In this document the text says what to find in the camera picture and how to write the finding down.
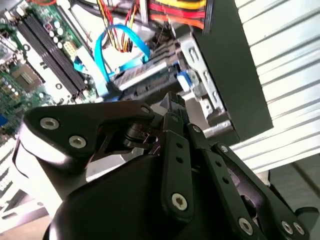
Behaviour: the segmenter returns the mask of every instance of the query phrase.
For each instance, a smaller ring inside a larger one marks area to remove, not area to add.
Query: black panel
[[[272,128],[234,0],[216,0],[211,33],[195,37],[240,140]]]

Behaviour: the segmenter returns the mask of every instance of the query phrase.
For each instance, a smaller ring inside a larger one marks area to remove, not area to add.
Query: yellow wire
[[[133,9],[133,13],[131,15],[131,19],[130,19],[130,23],[129,23],[129,28],[132,29],[132,26],[134,24],[134,19],[135,19],[135,15],[136,15],[136,12],[137,12],[137,6],[134,5],[134,9]],[[129,38],[127,38],[125,40],[125,43],[124,43],[124,51],[127,52],[128,51],[128,43],[129,43]]]
[[[196,2],[176,1],[176,0],[156,0],[157,2],[180,9],[200,9],[205,7],[207,0],[200,0]]]
[[[101,4],[100,0],[97,0],[97,3],[99,4],[99,7],[101,9],[104,23],[106,24],[107,27],[109,27],[109,22],[107,21],[106,14],[105,14],[105,11],[104,11],[104,9],[102,7],[102,4]],[[111,34],[110,30],[108,30],[108,35],[109,35],[109,38],[110,38],[112,46],[115,48],[116,47],[115,40],[114,40],[113,35]]]

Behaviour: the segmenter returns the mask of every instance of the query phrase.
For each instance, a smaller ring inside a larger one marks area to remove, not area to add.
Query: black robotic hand
[[[28,152],[60,184],[89,162],[144,149],[68,194],[44,239],[310,238],[307,211],[294,214],[229,147],[210,145],[180,96],[169,93],[158,108],[118,101],[26,113],[13,162]]]

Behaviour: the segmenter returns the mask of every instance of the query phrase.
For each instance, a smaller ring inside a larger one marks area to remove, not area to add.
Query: capacitor
[[[58,30],[56,31],[58,33],[58,35],[62,36],[64,34],[64,30],[60,27],[58,28]]]
[[[50,31],[50,32],[49,32],[49,36],[50,36],[51,38],[53,38],[53,37],[55,36],[54,31]]]
[[[56,29],[60,28],[61,26],[59,21],[54,21],[53,25]]]
[[[58,49],[62,49],[62,47],[63,47],[61,42],[58,42],[56,45],[58,46]]]

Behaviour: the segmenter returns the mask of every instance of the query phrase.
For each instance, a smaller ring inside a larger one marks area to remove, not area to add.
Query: wire bundle
[[[204,29],[206,3],[206,0],[196,2],[155,0],[155,2],[151,2],[148,6],[152,20],[171,21]]]
[[[112,12],[116,8],[118,8],[119,5],[122,4],[122,2],[118,3],[111,10],[110,10],[110,6],[107,6],[105,4],[104,0],[97,0],[97,4],[99,6],[100,13],[103,17],[103,22],[104,22],[105,28],[108,29],[110,26],[112,26],[114,24],[114,18],[113,18]],[[132,8],[128,11],[128,13],[125,17],[125,25],[128,24],[128,27],[130,29],[132,29],[132,27],[133,27],[134,18],[135,18],[136,13],[137,13],[137,6],[136,6],[136,4],[133,4]],[[126,34],[124,32],[122,34],[120,42],[118,39],[117,30],[115,28],[108,30],[107,34],[110,39],[111,45],[115,49],[117,49],[121,53],[131,52],[133,43],[128,37],[125,39]]]
[[[50,6],[57,3],[57,0],[30,0],[30,1],[40,6]]]

